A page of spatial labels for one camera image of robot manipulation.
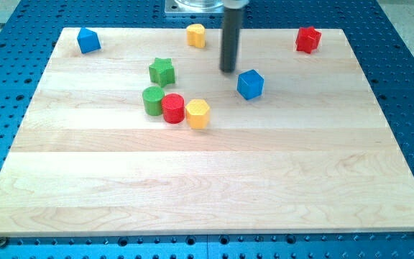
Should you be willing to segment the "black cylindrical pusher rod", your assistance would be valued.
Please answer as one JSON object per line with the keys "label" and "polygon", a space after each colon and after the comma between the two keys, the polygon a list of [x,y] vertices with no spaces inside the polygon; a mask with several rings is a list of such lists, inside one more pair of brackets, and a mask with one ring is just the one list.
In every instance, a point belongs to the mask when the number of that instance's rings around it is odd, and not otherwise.
{"label": "black cylindrical pusher rod", "polygon": [[219,68],[225,73],[232,73],[236,69],[243,16],[243,8],[232,9],[224,7]]}

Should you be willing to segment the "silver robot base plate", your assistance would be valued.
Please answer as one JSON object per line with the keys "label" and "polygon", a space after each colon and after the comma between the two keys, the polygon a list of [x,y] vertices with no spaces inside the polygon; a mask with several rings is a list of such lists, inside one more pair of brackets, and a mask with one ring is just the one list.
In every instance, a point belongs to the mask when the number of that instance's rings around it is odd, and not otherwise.
{"label": "silver robot base plate", "polygon": [[164,0],[167,15],[220,14],[222,11],[222,0]]}

